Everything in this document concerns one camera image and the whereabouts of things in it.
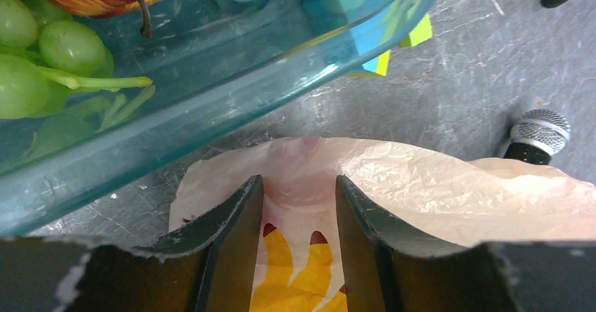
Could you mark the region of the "green fake grapes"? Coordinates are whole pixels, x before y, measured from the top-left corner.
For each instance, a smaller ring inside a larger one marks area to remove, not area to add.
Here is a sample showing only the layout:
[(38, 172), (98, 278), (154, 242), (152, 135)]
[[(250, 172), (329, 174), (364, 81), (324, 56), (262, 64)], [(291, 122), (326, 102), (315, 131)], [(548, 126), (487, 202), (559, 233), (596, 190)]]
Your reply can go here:
[(1, 0), (1, 118), (41, 122), (22, 162), (121, 124), (153, 97), (149, 78), (114, 70), (102, 39), (69, 13), (47, 0)]

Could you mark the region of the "teal plastic basket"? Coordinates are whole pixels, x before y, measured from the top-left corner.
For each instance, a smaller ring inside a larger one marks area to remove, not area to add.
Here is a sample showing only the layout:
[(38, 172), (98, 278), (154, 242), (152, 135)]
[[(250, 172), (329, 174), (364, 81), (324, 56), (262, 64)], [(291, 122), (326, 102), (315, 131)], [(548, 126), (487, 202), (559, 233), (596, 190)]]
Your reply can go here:
[[(85, 18), (115, 62), (115, 77), (147, 77), (152, 98), (127, 120), (29, 162), (39, 119), (1, 121), (1, 234), (24, 235), (116, 190), (340, 74), (385, 68), (382, 56), (434, 0), (390, 0), (366, 17), (315, 36), (302, 0), (164, 0), (139, 13)], [(374, 15), (380, 45), (336, 63), (339, 37)]]

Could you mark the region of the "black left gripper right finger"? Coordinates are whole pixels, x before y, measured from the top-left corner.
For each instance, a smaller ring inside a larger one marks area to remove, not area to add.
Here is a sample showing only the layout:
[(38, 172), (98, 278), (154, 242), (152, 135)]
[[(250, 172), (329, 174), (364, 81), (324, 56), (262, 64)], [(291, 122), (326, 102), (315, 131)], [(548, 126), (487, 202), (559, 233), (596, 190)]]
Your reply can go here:
[(426, 233), (336, 180), (350, 311), (594, 311), (593, 241), (483, 242)]

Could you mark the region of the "red blue green brick stack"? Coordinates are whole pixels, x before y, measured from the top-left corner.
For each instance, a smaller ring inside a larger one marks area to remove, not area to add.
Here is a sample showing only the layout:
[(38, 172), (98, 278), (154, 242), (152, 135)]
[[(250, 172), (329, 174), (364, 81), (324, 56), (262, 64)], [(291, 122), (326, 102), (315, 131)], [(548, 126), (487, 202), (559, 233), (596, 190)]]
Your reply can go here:
[[(302, 0), (313, 34), (323, 36), (335, 29), (352, 24), (374, 13), (390, 0)], [(339, 37), (339, 53), (325, 56), (326, 63), (336, 63), (351, 56), (362, 55), (378, 45), (383, 32), (374, 30), (379, 26), (384, 13), (351, 28), (347, 34)]]

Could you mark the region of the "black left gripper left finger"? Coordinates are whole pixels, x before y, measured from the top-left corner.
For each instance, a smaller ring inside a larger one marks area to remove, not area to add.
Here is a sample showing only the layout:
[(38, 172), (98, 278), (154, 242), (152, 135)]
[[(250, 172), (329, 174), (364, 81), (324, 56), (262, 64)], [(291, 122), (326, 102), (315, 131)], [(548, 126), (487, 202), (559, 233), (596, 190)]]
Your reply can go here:
[(2, 311), (247, 311), (260, 176), (146, 246), (99, 236), (1, 239)]

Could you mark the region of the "translucent banana print plastic bag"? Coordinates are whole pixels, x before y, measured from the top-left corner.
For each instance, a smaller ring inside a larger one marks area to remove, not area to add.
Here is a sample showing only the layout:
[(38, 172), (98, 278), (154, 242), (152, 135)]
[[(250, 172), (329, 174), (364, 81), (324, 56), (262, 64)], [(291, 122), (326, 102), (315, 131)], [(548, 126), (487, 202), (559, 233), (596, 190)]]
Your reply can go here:
[(169, 214), (176, 230), (249, 177), (264, 184), (251, 311), (345, 311), (335, 180), (414, 227), (469, 247), (484, 240), (592, 240), (595, 187), (554, 167), (355, 138), (278, 138), (192, 164)]

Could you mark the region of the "lime green toy brick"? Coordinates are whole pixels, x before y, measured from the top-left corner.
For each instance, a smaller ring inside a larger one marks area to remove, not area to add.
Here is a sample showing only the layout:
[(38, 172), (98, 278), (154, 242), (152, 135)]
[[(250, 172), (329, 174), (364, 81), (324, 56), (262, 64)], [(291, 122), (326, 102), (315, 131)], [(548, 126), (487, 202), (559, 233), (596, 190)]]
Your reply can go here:
[(416, 27), (399, 42), (401, 48), (410, 48), (421, 44), (433, 37), (431, 18), (428, 13), (419, 21)]

